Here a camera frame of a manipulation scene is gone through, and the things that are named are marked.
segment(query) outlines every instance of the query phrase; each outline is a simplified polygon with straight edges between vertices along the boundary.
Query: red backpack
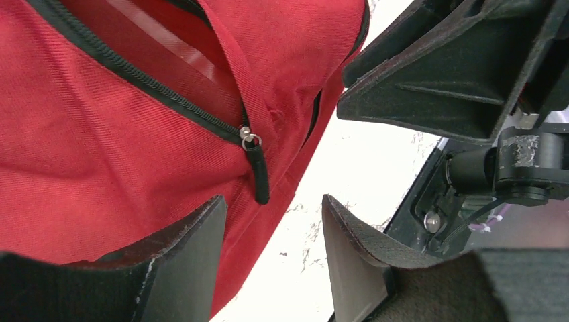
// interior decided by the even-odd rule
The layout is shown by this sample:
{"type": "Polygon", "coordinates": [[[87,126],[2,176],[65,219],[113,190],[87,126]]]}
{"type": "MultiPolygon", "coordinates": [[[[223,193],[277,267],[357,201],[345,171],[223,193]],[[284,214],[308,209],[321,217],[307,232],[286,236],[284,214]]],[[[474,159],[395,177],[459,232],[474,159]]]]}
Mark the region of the red backpack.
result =
{"type": "Polygon", "coordinates": [[[215,314],[291,202],[365,0],[2,0],[0,250],[95,260],[213,195],[215,314]]]}

